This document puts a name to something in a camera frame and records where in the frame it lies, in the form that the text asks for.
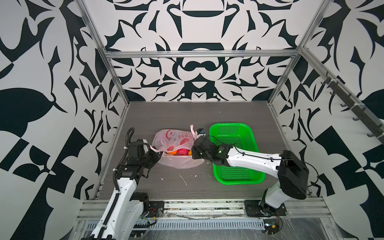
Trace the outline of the orange fruit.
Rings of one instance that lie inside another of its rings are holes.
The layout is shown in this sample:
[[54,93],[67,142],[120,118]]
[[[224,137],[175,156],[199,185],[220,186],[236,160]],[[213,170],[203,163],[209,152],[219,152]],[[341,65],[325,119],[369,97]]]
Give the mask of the orange fruit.
[[178,153],[178,151],[172,151],[172,152],[167,152],[168,155],[176,155]]

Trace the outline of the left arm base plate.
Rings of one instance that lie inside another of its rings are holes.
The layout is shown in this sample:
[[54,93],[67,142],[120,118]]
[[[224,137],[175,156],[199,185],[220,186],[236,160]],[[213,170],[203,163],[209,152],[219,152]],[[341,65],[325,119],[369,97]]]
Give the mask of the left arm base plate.
[[146,218],[157,218],[164,213],[164,209],[164,201],[149,201],[148,203],[144,204],[144,211],[142,216]]

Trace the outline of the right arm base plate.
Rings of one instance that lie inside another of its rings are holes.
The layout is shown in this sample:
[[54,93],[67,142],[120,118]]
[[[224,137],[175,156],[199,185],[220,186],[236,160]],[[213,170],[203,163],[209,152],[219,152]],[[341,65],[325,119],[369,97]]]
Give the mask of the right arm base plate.
[[246,215],[253,218],[281,217],[286,216],[287,213],[285,204],[282,204],[278,209],[274,209],[266,204],[262,206],[261,201],[245,200],[244,205]]

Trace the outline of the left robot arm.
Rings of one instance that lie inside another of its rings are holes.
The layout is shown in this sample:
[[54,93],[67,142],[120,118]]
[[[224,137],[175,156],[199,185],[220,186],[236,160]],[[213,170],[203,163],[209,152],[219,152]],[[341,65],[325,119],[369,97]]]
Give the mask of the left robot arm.
[[136,191],[139,180],[161,155],[143,139],[126,144],[124,156],[113,170],[112,196],[95,228],[88,236],[83,234],[82,240],[128,240],[132,236],[137,221],[150,207],[148,194]]

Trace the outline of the pink plastic bag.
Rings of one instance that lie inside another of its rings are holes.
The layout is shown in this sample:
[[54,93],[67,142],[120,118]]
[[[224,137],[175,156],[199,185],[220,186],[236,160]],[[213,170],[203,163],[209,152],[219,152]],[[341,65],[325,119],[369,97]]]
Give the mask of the pink plastic bag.
[[[192,158],[192,147],[197,139],[194,126],[191,125],[187,131],[165,129],[156,133],[151,146],[163,155],[159,164],[175,169],[190,169],[203,164],[205,160]],[[177,151],[179,149],[190,150],[189,156],[179,156],[178,154],[168,155],[167,152]]]

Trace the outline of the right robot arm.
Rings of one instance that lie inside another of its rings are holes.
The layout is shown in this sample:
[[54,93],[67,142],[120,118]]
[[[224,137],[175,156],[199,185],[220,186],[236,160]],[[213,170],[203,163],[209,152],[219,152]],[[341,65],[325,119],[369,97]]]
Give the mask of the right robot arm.
[[257,204],[258,215],[271,216],[288,200],[307,197],[309,169],[290,151],[263,154],[239,149],[229,144],[217,146],[209,137],[198,137],[192,147],[193,159],[204,159],[215,165],[241,167],[265,173],[278,181],[265,190]]

